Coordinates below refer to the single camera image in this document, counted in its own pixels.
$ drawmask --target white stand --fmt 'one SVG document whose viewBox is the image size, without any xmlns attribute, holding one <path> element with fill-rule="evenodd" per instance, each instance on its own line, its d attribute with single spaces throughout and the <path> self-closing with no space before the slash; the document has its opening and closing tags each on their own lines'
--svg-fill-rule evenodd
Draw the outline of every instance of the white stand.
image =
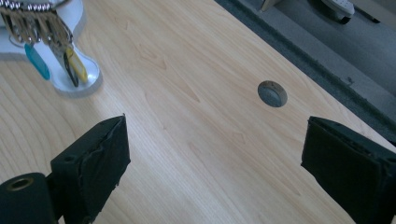
<svg viewBox="0 0 396 224">
<path fill-rule="evenodd" d="M 73 37 L 76 40 L 86 20 L 82 0 L 71 0 L 63 7 L 60 7 L 57 12 L 64 23 L 66 23 L 73 32 Z M 35 44 L 35 50 L 49 68 L 50 82 L 55 90 L 61 95 L 78 98 L 94 93 L 102 84 L 103 78 L 96 61 L 81 53 L 76 46 L 74 46 L 74 49 L 75 53 L 85 65 L 88 74 L 88 81 L 86 83 L 79 82 L 78 87 L 73 85 L 69 76 L 53 55 L 50 47 L 44 45 L 42 42 Z M 15 43 L 15 41 L 10 38 L 3 21 L 0 20 L 0 60 L 18 59 L 27 61 L 23 45 Z"/>
<path fill-rule="evenodd" d="M 340 20 L 340 23 L 346 24 L 350 21 L 353 14 L 355 14 L 355 8 L 352 3 L 348 0 L 321 0 L 326 6 L 332 10 L 341 13 L 344 18 Z"/>
</svg>

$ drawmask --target round hole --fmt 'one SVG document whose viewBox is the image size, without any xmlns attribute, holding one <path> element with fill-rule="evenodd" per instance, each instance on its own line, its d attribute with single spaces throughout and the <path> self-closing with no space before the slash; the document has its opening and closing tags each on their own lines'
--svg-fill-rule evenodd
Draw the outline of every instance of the round hole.
<svg viewBox="0 0 396 224">
<path fill-rule="evenodd" d="M 32 185 L 33 181 L 34 180 L 31 177 L 17 179 L 7 186 L 7 190 L 18 191 L 21 189 L 25 189 L 25 188 L 29 187 L 30 185 Z"/>
<path fill-rule="evenodd" d="M 70 162 L 70 161 L 73 161 L 74 158 L 75 158 L 74 156 L 67 156 L 66 158 L 64 158 L 64 161 Z"/>
<path fill-rule="evenodd" d="M 281 107 L 288 101 L 288 94 L 282 86 L 274 81 L 264 81 L 259 85 L 260 98 L 272 107 Z"/>
</svg>

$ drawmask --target wooden table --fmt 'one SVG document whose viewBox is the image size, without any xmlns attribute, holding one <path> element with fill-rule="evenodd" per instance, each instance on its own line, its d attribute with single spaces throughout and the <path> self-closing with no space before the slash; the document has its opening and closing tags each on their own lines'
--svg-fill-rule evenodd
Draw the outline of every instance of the wooden table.
<svg viewBox="0 0 396 224">
<path fill-rule="evenodd" d="M 0 181 L 50 173 L 94 124 L 125 113 L 132 163 L 95 223 L 353 223 L 300 166 L 309 116 L 395 150 L 213 0 L 87 0 L 78 39 L 104 75 L 58 95 L 0 62 Z M 289 100 L 273 108 L 272 80 Z"/>
</svg>

